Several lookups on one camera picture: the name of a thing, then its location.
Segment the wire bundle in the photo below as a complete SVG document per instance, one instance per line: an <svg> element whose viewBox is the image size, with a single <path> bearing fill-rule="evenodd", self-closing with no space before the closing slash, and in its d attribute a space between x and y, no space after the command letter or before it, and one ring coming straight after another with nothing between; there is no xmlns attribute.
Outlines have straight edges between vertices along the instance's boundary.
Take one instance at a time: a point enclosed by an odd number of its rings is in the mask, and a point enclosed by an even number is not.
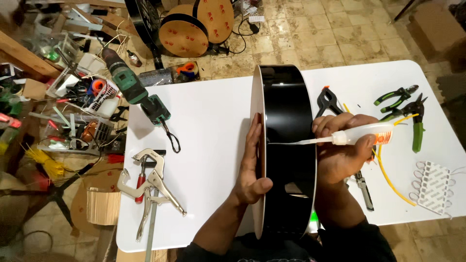
<svg viewBox="0 0 466 262"><path fill-rule="evenodd" d="M64 177L65 168L63 167L63 163L51 159L44 151L36 148L29 148L26 154L34 159L35 162L42 164L51 179Z"/></svg>

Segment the white table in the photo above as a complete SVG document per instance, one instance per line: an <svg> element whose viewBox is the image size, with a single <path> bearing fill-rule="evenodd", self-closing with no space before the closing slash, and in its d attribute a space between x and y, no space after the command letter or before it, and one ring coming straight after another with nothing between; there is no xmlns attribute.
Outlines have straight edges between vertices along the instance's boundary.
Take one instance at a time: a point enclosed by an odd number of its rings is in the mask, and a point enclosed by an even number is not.
<svg viewBox="0 0 466 262"><path fill-rule="evenodd" d="M382 149L382 160L392 183L404 196L414 191L411 182L416 162L429 160L451 170L463 166L466 153L448 123L421 68L412 61L383 62L302 72L306 81L314 114L317 96L329 85L338 99L352 113L384 116L382 106L398 98L391 98L380 106L373 102L382 94L400 87L419 85L409 101L420 93L429 97L425 102L424 139L421 152L411 150L412 120L399 125L393 139ZM167 121L170 131L180 140L181 152L175 154L162 127L154 128L137 105L130 106L129 126L124 167L131 179L127 185L136 187L140 165L131 157L145 148L166 149L164 181L173 195L188 212L186 217L169 203L157 208L152 249L177 248L188 245L198 229L224 201L234 185L244 151L245 135L249 128L249 109L252 76L172 84L148 88L158 94L171 112ZM422 207L413 207L399 198L385 181L375 163L364 164L363 176L372 197L375 211L365 208L361 190L349 182L350 191L358 200L370 223L387 225L444 218ZM448 209L452 216L466 215L466 176L457 175L452 188L455 195ZM122 194L116 242L124 252L143 251L146 247L149 223L142 241L135 242L144 205ZM252 232L252 216L247 214L241 232Z"/></svg>

